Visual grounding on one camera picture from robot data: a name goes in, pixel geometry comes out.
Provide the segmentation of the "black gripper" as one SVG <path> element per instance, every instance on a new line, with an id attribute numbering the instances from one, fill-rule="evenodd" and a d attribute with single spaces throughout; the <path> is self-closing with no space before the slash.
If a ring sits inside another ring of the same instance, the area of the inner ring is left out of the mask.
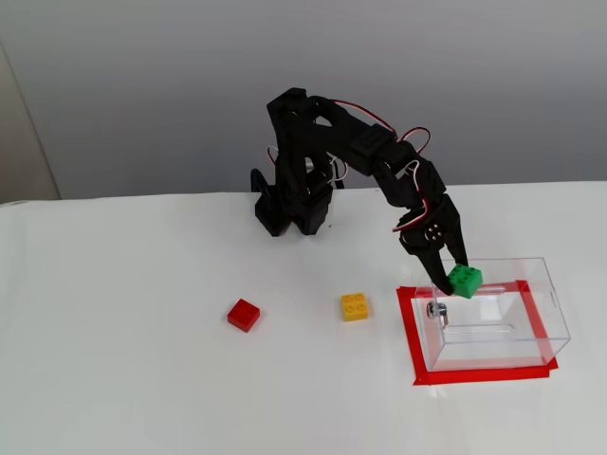
<path id="1" fill-rule="evenodd" d="M 469 265 L 460 215 L 431 161 L 419 160 L 415 183 L 425 215 L 416 227 L 400 231 L 399 242 L 421 262 L 432 283 L 444 294 L 451 295 L 453 285 L 442 264 L 440 250 L 446 244 L 457 264 Z"/>

